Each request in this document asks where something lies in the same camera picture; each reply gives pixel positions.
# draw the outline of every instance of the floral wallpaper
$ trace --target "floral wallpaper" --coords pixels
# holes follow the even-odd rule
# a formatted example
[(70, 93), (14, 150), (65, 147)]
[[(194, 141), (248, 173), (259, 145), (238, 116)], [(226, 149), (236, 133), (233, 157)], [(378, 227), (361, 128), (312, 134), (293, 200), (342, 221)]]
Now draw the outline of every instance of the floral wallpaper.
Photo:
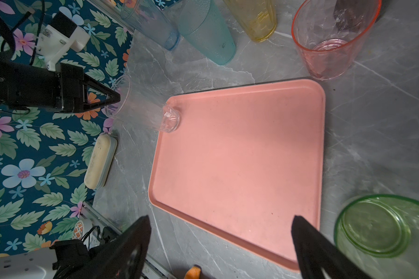
[[(17, 63), (28, 64), (33, 54), (41, 2), (0, 0), (0, 16), (10, 28), (30, 6), (37, 12), (14, 32), (12, 60)], [(61, 62), (82, 67), (110, 87), (125, 70), (131, 41), (127, 30), (83, 0), (46, 1), (44, 24), (56, 13), (64, 13), (91, 36), (83, 51), (70, 50)], [(34, 66), (42, 66), (43, 59), (36, 55)], [(88, 93), (90, 103), (102, 98), (100, 92)], [(71, 238), (83, 201), (94, 195), (83, 181), (96, 138), (111, 131), (112, 119), (100, 109), (77, 114), (38, 108), (30, 108), (26, 115), (0, 113), (0, 257)]]

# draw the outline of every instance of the plastic tray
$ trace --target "plastic tray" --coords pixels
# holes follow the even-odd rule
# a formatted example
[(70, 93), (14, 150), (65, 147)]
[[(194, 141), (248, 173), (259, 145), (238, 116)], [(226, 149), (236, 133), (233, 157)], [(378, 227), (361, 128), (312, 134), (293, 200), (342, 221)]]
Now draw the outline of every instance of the plastic tray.
[(319, 229), (323, 88), (312, 80), (171, 97), (181, 114), (159, 133), (149, 184), (155, 206), (298, 271), (294, 215)]

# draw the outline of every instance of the white plastic part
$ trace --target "white plastic part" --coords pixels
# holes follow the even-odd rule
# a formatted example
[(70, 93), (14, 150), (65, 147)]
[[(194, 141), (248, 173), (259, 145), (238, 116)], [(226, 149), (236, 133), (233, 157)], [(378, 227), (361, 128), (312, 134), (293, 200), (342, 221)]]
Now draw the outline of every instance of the white plastic part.
[(117, 150), (117, 140), (107, 134), (96, 139), (95, 148), (90, 157), (84, 184), (89, 189), (98, 189), (104, 186), (113, 156)]
[(89, 34), (79, 26), (68, 38), (51, 25), (47, 25), (39, 35), (36, 53), (45, 57), (45, 68), (54, 72), (56, 71), (55, 65), (64, 53), (70, 48), (80, 52), (89, 39)]
[(0, 258), (0, 279), (51, 279), (56, 251), (50, 248)]

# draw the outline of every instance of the black strap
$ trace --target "black strap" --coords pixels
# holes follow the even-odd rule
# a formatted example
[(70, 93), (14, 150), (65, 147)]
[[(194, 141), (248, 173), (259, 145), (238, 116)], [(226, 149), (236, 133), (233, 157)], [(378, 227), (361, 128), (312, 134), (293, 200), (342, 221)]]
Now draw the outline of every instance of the black strap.
[(12, 36), (12, 32), (9, 29), (8, 25), (1, 19), (0, 17), (0, 35), (3, 37), (3, 40), (8, 43), (9, 48), (6, 51), (0, 52), (0, 61), (9, 61), (14, 52), (16, 51), (16, 42), (14, 41), (14, 36)]

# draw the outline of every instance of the marble surface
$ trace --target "marble surface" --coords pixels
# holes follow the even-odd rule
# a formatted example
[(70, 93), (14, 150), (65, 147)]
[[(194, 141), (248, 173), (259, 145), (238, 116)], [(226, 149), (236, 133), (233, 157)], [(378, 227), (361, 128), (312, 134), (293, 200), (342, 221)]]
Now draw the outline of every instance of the marble surface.
[[(277, 0), (278, 27), (262, 43), (249, 40), (216, 1), (237, 46), (218, 66), (182, 40), (172, 52), (136, 34), (128, 62), (134, 82), (161, 98), (228, 86), (307, 77), (291, 36), (302, 0)], [(166, 11), (176, 22), (183, 3)], [(374, 25), (346, 73), (320, 83), (326, 92), (326, 130), (320, 231), (333, 240), (340, 210), (354, 197), (391, 193), (419, 200), (419, 0), (394, 0)], [(273, 263), (153, 207), (147, 196), (157, 132), (114, 124), (118, 149), (94, 208), (124, 228), (151, 218), (149, 254), (182, 278), (198, 264), (205, 278), (300, 278)]]

